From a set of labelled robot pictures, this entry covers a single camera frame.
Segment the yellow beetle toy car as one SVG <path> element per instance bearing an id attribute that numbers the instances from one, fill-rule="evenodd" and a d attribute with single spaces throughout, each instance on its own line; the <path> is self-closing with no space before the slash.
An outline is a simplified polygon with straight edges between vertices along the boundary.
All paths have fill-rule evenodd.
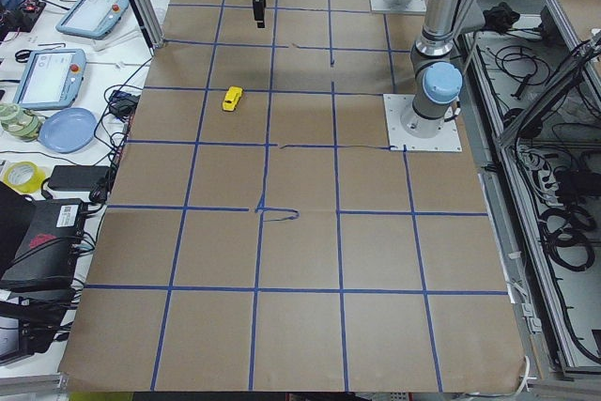
<path id="1" fill-rule="evenodd" d="M 243 96 L 243 88 L 239 86 L 230 86 L 223 96 L 222 110 L 225 112 L 234 112 Z"/>

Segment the upper teach pendant tablet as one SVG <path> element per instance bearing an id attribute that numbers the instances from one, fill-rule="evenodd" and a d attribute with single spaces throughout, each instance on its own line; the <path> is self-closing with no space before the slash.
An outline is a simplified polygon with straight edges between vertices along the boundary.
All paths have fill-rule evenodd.
<path id="1" fill-rule="evenodd" d="M 65 35 L 104 39 L 129 6 L 129 0 L 78 0 L 55 29 Z"/>

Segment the teach pendant tablet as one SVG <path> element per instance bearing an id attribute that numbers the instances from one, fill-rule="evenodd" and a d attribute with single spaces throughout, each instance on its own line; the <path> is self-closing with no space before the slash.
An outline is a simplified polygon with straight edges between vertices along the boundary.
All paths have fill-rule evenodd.
<path id="1" fill-rule="evenodd" d="M 129 6 L 129 0 L 78 0 L 55 29 L 65 35 L 104 39 Z"/>
<path id="2" fill-rule="evenodd" d="M 86 63 L 81 49 L 33 51 L 13 102 L 39 111 L 71 106 L 84 79 Z"/>

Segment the lower teach pendant tablet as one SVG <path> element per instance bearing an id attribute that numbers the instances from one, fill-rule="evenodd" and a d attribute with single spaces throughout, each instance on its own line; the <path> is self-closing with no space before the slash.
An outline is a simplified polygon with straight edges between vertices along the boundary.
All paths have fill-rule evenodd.
<path id="1" fill-rule="evenodd" d="M 84 79 L 86 63 L 81 49 L 33 51 L 13 102 L 39 111 L 71 106 Z"/>

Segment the light blue plate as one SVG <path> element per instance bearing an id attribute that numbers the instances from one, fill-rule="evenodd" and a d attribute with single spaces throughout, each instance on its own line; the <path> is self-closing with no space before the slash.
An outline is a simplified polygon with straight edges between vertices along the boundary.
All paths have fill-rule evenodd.
<path id="1" fill-rule="evenodd" d="M 94 137 L 97 120 L 85 108 L 71 107 L 49 117 L 39 131 L 39 142 L 58 153 L 85 147 Z"/>

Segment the black power adapter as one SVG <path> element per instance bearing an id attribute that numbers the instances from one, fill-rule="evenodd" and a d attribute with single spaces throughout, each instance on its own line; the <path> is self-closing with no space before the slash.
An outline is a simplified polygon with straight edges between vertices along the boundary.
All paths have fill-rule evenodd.
<path id="1" fill-rule="evenodd" d="M 57 165 L 48 180 L 48 188 L 54 191 L 90 191 L 108 175 L 104 165 Z"/>

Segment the green tape rolls stack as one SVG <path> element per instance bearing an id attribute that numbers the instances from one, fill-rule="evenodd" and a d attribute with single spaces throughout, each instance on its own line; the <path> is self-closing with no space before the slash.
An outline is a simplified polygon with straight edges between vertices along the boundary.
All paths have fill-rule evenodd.
<path id="1" fill-rule="evenodd" d="M 25 142 L 37 140 L 44 117 L 18 104 L 1 104 L 1 126 L 11 136 Z"/>

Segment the yellow tape roll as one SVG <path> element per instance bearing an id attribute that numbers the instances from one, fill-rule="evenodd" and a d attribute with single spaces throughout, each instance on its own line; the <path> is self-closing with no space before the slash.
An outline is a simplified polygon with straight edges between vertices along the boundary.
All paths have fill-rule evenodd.
<path id="1" fill-rule="evenodd" d="M 46 178 L 45 171 L 33 162 L 15 162 L 8 166 L 3 182 L 24 194 L 36 192 Z"/>

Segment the black electronics box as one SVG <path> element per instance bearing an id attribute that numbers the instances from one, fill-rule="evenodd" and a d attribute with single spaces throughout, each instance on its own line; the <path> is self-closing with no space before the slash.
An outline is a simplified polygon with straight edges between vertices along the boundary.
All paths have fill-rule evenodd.
<path id="1" fill-rule="evenodd" d="M 83 240 L 85 203 L 33 201 L 1 205 L 1 288 L 12 292 L 70 287 Z"/>

